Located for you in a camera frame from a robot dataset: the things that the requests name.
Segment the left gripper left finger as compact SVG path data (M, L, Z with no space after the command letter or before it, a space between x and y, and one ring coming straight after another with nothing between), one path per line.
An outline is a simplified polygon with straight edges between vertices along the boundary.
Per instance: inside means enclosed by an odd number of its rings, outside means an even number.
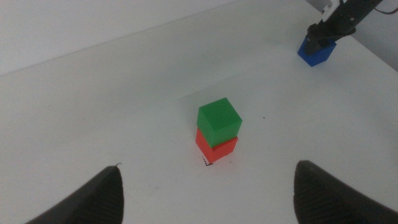
M30 220L30 224L121 224L124 192L121 171L108 166L86 184Z

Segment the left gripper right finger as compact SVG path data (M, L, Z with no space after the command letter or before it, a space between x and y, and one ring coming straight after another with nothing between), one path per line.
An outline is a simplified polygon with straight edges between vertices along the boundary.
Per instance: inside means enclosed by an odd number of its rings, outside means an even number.
M294 175L294 211L304 223L397 224L397 212L338 180L311 161Z

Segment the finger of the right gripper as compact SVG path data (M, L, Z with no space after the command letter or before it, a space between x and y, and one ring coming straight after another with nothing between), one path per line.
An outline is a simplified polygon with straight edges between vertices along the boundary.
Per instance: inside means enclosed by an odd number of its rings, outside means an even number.
M307 55L313 55L314 53L323 49L325 46L326 46L326 39L320 39L314 36L307 35L306 43L303 50Z

